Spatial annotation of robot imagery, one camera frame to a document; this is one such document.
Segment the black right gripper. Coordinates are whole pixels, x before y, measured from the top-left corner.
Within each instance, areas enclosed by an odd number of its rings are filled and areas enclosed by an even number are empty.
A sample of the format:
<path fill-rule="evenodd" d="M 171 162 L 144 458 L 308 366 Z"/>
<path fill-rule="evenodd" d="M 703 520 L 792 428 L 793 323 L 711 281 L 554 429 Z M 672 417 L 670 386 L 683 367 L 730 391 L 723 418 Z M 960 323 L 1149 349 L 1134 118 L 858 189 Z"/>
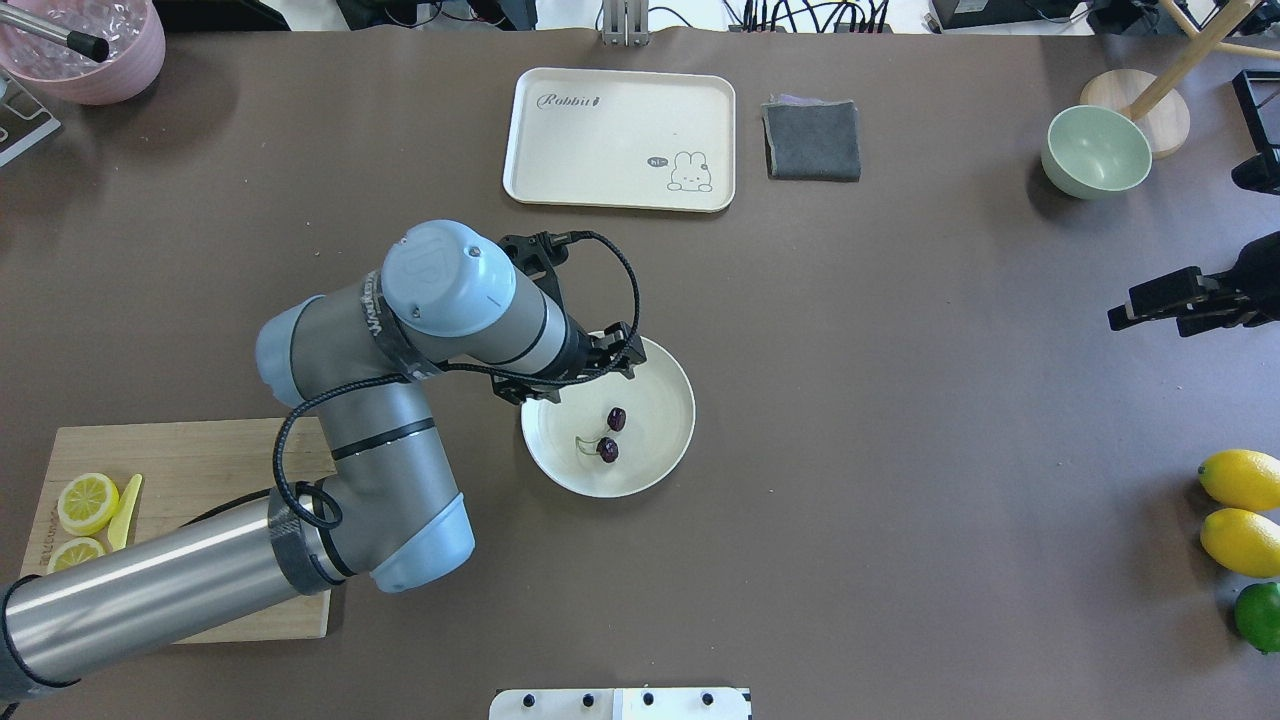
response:
<path fill-rule="evenodd" d="M 1204 296 L 1210 281 L 1216 286 Z M 1107 311 L 1111 331 L 1169 318 L 1178 318 L 1178 332 L 1184 338 L 1212 329 L 1276 322 L 1279 233 L 1247 243 L 1226 272 L 1202 275 L 1199 266 L 1170 272 L 1129 288 L 1126 302 Z"/>

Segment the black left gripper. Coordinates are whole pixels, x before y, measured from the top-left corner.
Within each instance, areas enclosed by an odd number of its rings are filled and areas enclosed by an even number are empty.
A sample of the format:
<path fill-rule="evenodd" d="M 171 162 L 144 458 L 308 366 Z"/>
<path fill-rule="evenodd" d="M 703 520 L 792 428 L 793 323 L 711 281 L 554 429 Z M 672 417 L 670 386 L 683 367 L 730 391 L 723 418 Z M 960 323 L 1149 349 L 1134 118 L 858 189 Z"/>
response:
<path fill-rule="evenodd" d="M 599 334 L 585 331 L 564 309 L 557 268 L 570 256 L 570 247 L 582 241 L 600 243 L 622 266 L 627 278 L 632 315 L 628 322 L 616 322 Z M 493 393 L 508 404 L 529 400 L 557 402 L 562 389 L 620 374 L 634 378 L 636 366 L 646 361 L 639 324 L 643 296 L 632 264 L 622 250 L 598 232 L 539 232 L 507 234 L 498 241 L 515 268 L 550 301 L 547 327 L 541 332 L 554 350 L 547 366 L 539 372 L 506 366 L 490 372 Z"/>

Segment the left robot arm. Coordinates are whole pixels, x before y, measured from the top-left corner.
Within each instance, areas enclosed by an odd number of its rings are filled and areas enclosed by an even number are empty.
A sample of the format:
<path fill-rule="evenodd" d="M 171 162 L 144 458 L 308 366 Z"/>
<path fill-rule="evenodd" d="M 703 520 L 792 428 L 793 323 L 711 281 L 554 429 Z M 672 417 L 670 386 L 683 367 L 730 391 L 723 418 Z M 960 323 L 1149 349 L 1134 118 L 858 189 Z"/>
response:
<path fill-rule="evenodd" d="M 493 241 L 453 220 L 407 229 L 357 284 L 259 332 L 262 382 L 289 413 L 271 487 L 173 532 L 3 592 L 3 702 L 42 698 L 123 659 L 370 575 L 385 593 L 456 570 L 475 547 L 421 389 L 476 373 L 511 404 L 631 378 L 640 319 L 588 333 L 556 268 L 595 231 Z"/>

